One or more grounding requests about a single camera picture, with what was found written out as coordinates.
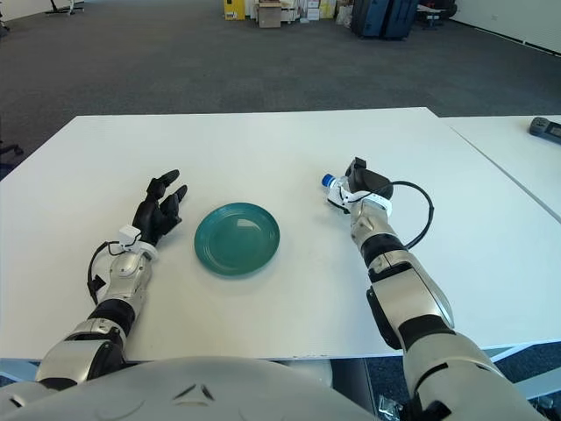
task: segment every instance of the cardboard box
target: cardboard box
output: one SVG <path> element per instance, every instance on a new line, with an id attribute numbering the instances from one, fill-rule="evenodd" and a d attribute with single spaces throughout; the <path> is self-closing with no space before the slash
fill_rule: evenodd
<path id="1" fill-rule="evenodd" d="M 281 2 L 259 3 L 259 28 L 281 27 Z"/>
<path id="2" fill-rule="evenodd" d="M 308 9 L 308 20 L 319 20 L 319 9 Z"/>
<path id="3" fill-rule="evenodd" d="M 245 20 L 244 0 L 224 0 L 224 18 L 226 20 Z"/>
<path id="4" fill-rule="evenodd" d="M 280 12 L 280 21 L 281 22 L 294 22 L 296 19 L 298 19 L 297 15 L 296 15 L 296 9 L 285 9 L 282 8 L 281 12 Z"/>

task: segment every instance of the gray carpet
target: gray carpet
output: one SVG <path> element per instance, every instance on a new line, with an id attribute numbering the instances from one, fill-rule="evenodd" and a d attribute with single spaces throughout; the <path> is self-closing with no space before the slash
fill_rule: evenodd
<path id="1" fill-rule="evenodd" d="M 441 117 L 561 114 L 561 59 L 453 22 L 387 42 L 332 21 L 280 30 L 225 22 L 219 0 L 97 0 L 73 17 L 10 26 L 0 40 L 0 116 L 4 142 L 19 143 L 22 159 L 87 114 L 408 106 Z M 536 346 L 501 368 L 519 381 L 558 367 L 559 355 L 559 344 Z M 375 389 L 405 398 L 400 359 L 370 368 Z"/>

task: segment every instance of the black cable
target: black cable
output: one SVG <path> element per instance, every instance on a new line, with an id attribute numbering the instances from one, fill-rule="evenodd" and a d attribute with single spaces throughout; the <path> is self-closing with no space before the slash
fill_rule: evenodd
<path id="1" fill-rule="evenodd" d="M 91 272 L 92 272 L 92 267 L 94 266 L 94 261 L 96 260 L 96 257 L 99 253 L 101 253 L 105 247 L 109 248 L 109 252 L 111 254 L 111 249 L 110 246 L 111 244 L 118 244 L 118 241 L 104 241 L 95 251 L 94 251 L 94 255 L 91 256 L 91 260 L 89 261 L 89 265 L 88 265 L 88 291 L 89 291 L 89 295 L 91 296 L 91 299 L 94 300 L 94 304 L 97 305 L 97 290 L 99 288 L 96 288 L 96 280 L 94 278 L 92 278 L 91 276 Z M 105 284 L 105 282 L 103 282 L 103 280 L 101 278 L 99 278 L 99 282 L 102 282 L 103 284 Z"/>
<path id="2" fill-rule="evenodd" d="M 435 207 L 432 204 L 432 200 L 430 199 L 429 194 L 426 191 L 424 191 L 423 189 L 421 189 L 419 186 L 414 184 L 413 182 L 398 181 L 398 182 L 390 182 L 389 185 L 407 186 L 407 187 L 410 187 L 412 189 L 415 189 L 419 193 L 421 193 L 424 196 L 424 198 L 427 199 L 427 202 L 429 203 L 429 217 L 427 219 L 427 224 L 424 226 L 423 230 L 419 233 L 419 235 L 417 235 L 414 239 L 412 239 L 411 241 L 409 241 L 405 245 L 405 248 L 407 248 L 407 249 L 412 248 L 412 247 L 416 246 L 417 244 L 419 244 L 419 242 L 424 238 L 424 236 L 429 231 L 430 224 L 432 224 L 432 218 L 435 214 Z"/>
<path id="3" fill-rule="evenodd" d="M 367 194 L 365 194 L 364 196 L 359 197 L 358 199 L 355 199 L 355 200 L 350 200 L 350 201 L 347 202 L 347 203 L 356 203 L 356 202 L 360 202 L 362 199 L 366 199 L 366 198 L 369 197 L 370 195 L 373 195 L 373 193 L 367 193 Z"/>
<path id="4" fill-rule="evenodd" d="M 137 236 L 134 238 L 134 240 L 131 242 L 131 244 L 126 244 L 124 245 L 124 247 L 130 247 L 133 246 L 134 243 L 136 243 L 138 241 L 138 239 L 141 236 L 141 232 L 139 232 L 137 234 Z M 94 255 L 91 256 L 91 260 L 89 261 L 89 265 L 88 265 L 88 291 L 89 291 L 89 295 L 91 296 L 91 299 L 94 300 L 94 304 L 97 305 L 97 291 L 103 286 L 105 285 L 105 282 L 103 281 L 102 278 L 100 278 L 99 276 L 96 275 L 96 277 L 92 277 L 91 272 L 92 272 L 92 267 L 94 266 L 94 261 L 96 261 L 96 257 L 99 253 L 101 253 L 105 247 L 107 247 L 107 251 L 109 252 L 109 254 L 111 256 L 118 256 L 120 254 L 124 253 L 124 250 L 122 252 L 119 253 L 113 253 L 111 251 L 111 245 L 113 244 L 119 244 L 118 241 L 104 241 L 95 251 L 94 251 Z"/>

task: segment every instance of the white wall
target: white wall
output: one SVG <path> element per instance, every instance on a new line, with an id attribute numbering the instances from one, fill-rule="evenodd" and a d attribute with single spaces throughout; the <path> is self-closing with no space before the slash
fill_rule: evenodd
<path id="1" fill-rule="evenodd" d="M 561 53 L 561 0 L 457 0 L 454 20 Z"/>
<path id="2" fill-rule="evenodd" d="M 68 0 L 54 0 L 57 7 L 68 6 Z M 2 20 L 22 18 L 23 16 L 34 15 L 52 9 L 49 0 L 2 0 L 0 10 L 4 17 Z"/>

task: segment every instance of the white table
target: white table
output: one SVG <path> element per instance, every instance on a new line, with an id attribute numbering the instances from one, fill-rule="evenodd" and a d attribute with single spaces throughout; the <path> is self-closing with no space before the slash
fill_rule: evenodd
<path id="1" fill-rule="evenodd" d="M 534 117 L 444 118 L 561 222 L 561 146 L 528 133 Z M 561 123 L 561 116 L 547 116 Z"/>
<path id="2" fill-rule="evenodd" d="M 0 358 L 41 359 L 93 310 L 91 254 L 172 168 L 189 186 L 183 223 L 159 243 L 129 359 L 393 354 L 349 219 L 320 185 L 355 155 L 432 195 L 434 224 L 414 251 L 461 332 L 483 347 L 561 339 L 561 225 L 427 109 L 108 116 L 75 118 L 0 183 Z M 228 281 L 200 264 L 193 237 L 235 201 L 275 216 L 280 247 L 256 275 Z M 426 212 L 396 188 L 391 222 L 404 241 Z M 109 262 L 96 265 L 105 279 Z"/>

